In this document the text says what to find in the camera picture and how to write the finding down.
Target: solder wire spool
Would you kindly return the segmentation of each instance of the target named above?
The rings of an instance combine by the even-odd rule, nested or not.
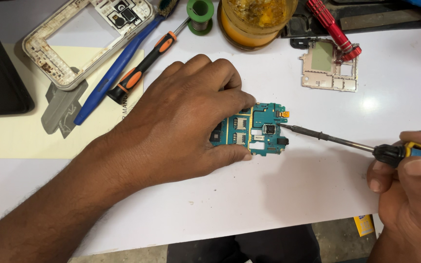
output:
[[[211,31],[214,15],[214,4],[211,0],[189,0],[186,11],[191,18],[188,28],[193,34],[204,36]]]

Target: gold contact strip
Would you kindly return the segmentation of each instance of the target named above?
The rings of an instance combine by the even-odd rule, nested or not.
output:
[[[225,144],[228,144],[228,118],[227,118],[227,142]]]
[[[251,114],[242,114],[242,115],[249,115],[248,146],[247,146],[249,150],[249,143],[251,142],[251,127],[253,127],[253,107],[251,107]]]

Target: soldering iron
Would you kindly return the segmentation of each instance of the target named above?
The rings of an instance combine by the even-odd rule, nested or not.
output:
[[[308,135],[311,137],[318,138],[318,140],[333,141],[346,146],[354,147],[360,150],[373,153],[375,159],[380,162],[387,163],[393,168],[397,168],[402,159],[409,156],[421,156],[421,145],[415,142],[408,142],[404,145],[393,146],[389,144],[382,144],[380,146],[367,146],[364,144],[356,143],[333,137],[322,132],[315,132],[300,126],[286,125],[278,123],[280,127],[287,128],[292,132]]]

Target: white table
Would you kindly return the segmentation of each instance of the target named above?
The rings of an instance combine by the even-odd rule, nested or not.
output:
[[[15,43],[62,5],[64,0],[0,2],[0,38]],[[185,1],[142,45],[146,54],[185,19]],[[89,17],[88,11],[79,17]],[[104,46],[108,31],[92,19],[68,25],[52,45]],[[403,130],[421,129],[421,29],[351,34],[360,43],[358,92],[301,87],[305,51],[276,39],[255,52],[241,52],[214,28],[204,37],[184,30],[178,42],[153,65],[145,87],[173,61],[198,53],[230,60],[243,90],[259,102],[290,111],[289,124],[324,131],[367,145],[392,143]],[[114,206],[91,230],[77,255],[140,248],[234,235],[377,212],[378,196],[366,184],[367,152],[283,131],[290,139],[281,155],[209,176],[144,189]],[[0,217],[68,160],[0,160]]]

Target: dark cloth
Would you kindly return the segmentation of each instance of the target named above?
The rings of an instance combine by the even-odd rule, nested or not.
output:
[[[167,263],[321,263],[311,224],[168,245]]]

